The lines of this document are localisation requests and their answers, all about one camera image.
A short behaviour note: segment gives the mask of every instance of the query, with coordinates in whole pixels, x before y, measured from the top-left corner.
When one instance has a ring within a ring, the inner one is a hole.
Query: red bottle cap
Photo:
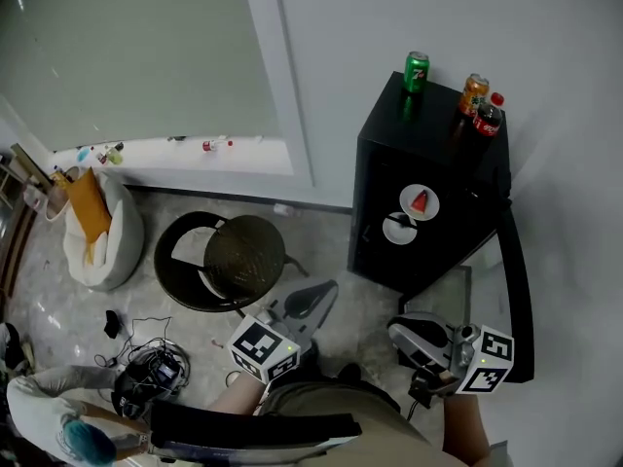
[[[496,105],[497,107],[501,107],[502,104],[504,103],[504,97],[500,95],[499,93],[497,93],[497,91],[494,91],[491,94],[491,103],[493,105]]]

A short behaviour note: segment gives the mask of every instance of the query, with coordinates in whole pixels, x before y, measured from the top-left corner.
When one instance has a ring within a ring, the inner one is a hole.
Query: black chair leg
[[[292,256],[288,256],[287,254],[285,255],[285,264],[294,265],[296,269],[301,273],[302,276],[310,276],[308,271],[303,268],[303,265],[301,265],[297,260],[292,258]]]

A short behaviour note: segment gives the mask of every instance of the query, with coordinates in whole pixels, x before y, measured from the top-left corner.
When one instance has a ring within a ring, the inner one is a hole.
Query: blue hair
[[[70,420],[62,430],[67,445],[90,465],[109,466],[115,461],[115,444],[97,427],[82,420]]]

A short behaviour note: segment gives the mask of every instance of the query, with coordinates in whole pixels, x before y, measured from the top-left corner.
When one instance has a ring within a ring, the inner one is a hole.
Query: person with blue hair
[[[110,369],[78,366],[14,378],[7,387],[11,418],[26,440],[69,465],[110,466],[147,450],[147,425],[60,395],[77,388],[112,389],[115,378],[115,371]],[[89,416],[124,425],[140,436],[110,439],[81,420]]]

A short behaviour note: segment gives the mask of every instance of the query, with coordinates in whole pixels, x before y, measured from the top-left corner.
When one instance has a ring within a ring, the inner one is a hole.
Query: orange soda can
[[[476,116],[478,106],[483,104],[487,99],[488,92],[489,80],[483,78],[479,74],[470,74],[469,78],[465,81],[465,88],[463,89],[463,94],[460,96],[458,109],[461,113],[473,118]]]

